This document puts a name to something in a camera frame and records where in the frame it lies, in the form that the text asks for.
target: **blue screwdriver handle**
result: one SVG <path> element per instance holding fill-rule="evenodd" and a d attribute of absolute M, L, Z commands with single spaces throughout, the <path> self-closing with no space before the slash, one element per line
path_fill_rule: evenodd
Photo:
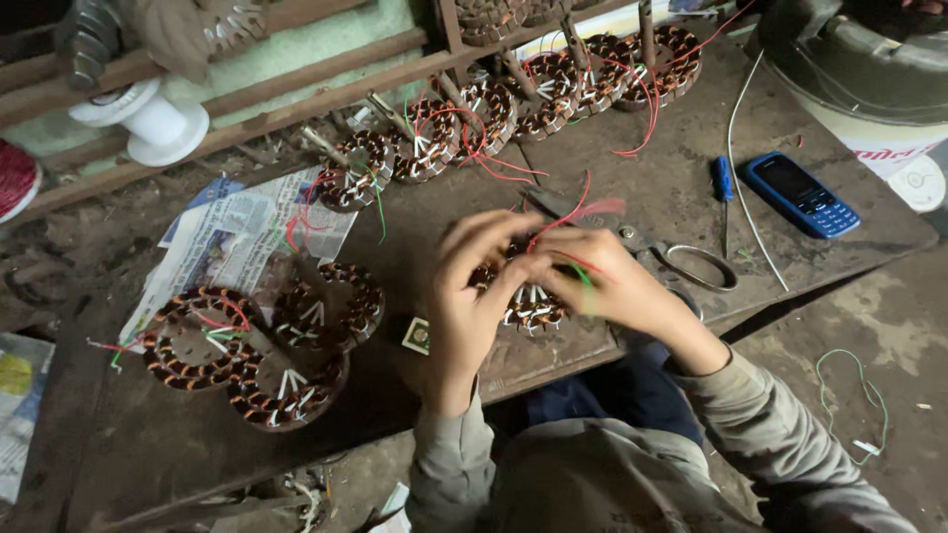
<path fill-rule="evenodd" d="M 727 164 L 727 157 L 719 156 L 711 164 L 711 175 L 714 183 L 714 197 L 719 202 L 730 202 L 734 199 L 731 189 L 731 169 Z"/>

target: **phone screen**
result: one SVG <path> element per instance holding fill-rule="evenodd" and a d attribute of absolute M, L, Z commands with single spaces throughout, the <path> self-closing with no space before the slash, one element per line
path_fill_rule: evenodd
<path fill-rule="evenodd" d="M 823 189 L 815 179 L 784 156 L 773 156 L 757 164 L 754 173 L 794 204 L 804 196 Z"/>

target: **mobile phone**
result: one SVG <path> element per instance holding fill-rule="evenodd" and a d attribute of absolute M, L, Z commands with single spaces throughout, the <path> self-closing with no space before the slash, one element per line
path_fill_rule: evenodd
<path fill-rule="evenodd" d="M 812 237 L 838 237 L 861 221 L 856 211 L 780 152 L 752 159 L 741 167 L 740 177 L 784 218 Z"/>

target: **workbench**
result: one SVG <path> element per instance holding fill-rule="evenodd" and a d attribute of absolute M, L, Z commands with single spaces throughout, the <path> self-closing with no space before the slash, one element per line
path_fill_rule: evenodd
<path fill-rule="evenodd" d="M 700 38 L 711 33 L 709 26 L 688 27 Z M 727 121 L 750 63 L 725 37 L 706 46 L 702 57 L 698 82 L 660 111 L 638 158 L 609 150 L 637 146 L 648 113 L 617 110 L 569 125 L 538 144 L 520 148 L 511 143 L 501 158 L 549 173 L 537 176 L 540 185 L 575 197 L 589 170 L 591 200 L 625 198 L 627 219 L 636 228 L 720 254 L 721 205 L 712 198 L 708 168 L 714 157 L 726 154 Z M 803 145 L 797 147 L 800 138 Z M 772 150 L 810 169 L 863 222 L 838 239 L 812 239 L 745 188 L 748 208 L 790 291 L 768 268 L 736 200 L 730 237 L 738 288 L 717 294 L 690 286 L 705 321 L 719 333 L 736 317 L 937 241 L 924 220 L 760 68 L 737 116 L 736 163 Z M 502 175 L 527 176 L 488 164 Z M 154 516 L 410 428 L 419 404 L 400 377 L 412 383 L 424 357 L 401 347 L 400 341 L 411 317 L 427 315 L 423 294 L 436 244 L 447 224 L 459 217 L 519 204 L 517 182 L 499 180 L 470 162 L 420 186 L 391 184 L 383 194 L 387 236 L 381 245 L 376 206 L 359 215 L 339 260 L 372 269 L 387 291 L 387 317 L 353 354 L 351 378 L 337 404 L 295 432 L 255 430 L 223 401 L 223 391 L 168 389 L 131 358 L 125 371 L 115 375 L 101 352 L 84 343 L 87 336 L 110 339 L 118 333 L 120 323 L 100 319 L 109 305 L 104 299 L 66 317 L 21 491 L 21 524 L 52 524 L 43 522 L 40 515 L 45 515 L 68 531 L 90 524 L 119 529 L 128 525 L 120 521 Z M 126 292 L 113 293 L 113 302 L 127 298 L 131 309 L 137 295 Z M 502 327 L 483 367 L 483 397 L 496 401 L 619 356 L 602 321 L 573 318 L 560 330 L 534 338 Z"/>

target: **floor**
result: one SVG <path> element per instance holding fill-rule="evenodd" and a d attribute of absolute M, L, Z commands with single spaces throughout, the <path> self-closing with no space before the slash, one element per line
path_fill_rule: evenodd
<path fill-rule="evenodd" d="M 783 379 L 821 421 L 815 362 L 846 349 L 866 366 L 866 378 L 884 398 L 889 430 L 884 452 L 869 459 L 864 474 L 892 506 L 920 531 L 948 532 L 948 245 L 917 254 L 870 274 L 738 342 L 745 357 Z M 882 413 L 867 401 L 854 361 L 834 354 L 821 366 L 833 432 L 857 458 L 852 440 L 878 446 Z M 408 482 L 413 441 L 401 433 L 353 451 L 330 473 L 334 506 L 324 531 L 357 530 L 381 508 L 395 483 Z M 748 517 L 759 520 L 750 482 L 708 451 L 711 477 Z M 247 515 L 228 531 L 290 531 L 261 527 Z"/>

